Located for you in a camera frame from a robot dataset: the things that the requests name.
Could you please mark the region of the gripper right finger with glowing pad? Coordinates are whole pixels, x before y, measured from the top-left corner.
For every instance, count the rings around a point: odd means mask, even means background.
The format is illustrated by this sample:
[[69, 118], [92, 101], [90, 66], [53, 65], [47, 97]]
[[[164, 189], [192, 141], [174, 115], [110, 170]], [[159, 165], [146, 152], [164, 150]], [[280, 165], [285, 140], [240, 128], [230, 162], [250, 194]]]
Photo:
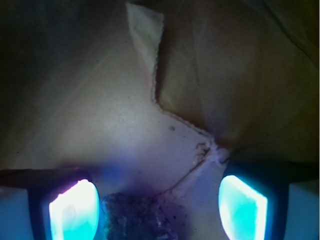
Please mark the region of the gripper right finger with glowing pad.
[[218, 188], [227, 238], [318, 240], [319, 176], [317, 163], [230, 163]]

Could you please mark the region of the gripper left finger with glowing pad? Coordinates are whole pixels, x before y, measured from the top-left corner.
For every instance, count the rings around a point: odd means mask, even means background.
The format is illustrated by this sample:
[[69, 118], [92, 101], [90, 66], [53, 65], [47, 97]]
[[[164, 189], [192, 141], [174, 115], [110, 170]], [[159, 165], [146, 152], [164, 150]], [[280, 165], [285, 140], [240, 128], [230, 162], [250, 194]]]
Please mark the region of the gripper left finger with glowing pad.
[[93, 240], [100, 197], [87, 170], [2, 169], [2, 240]]

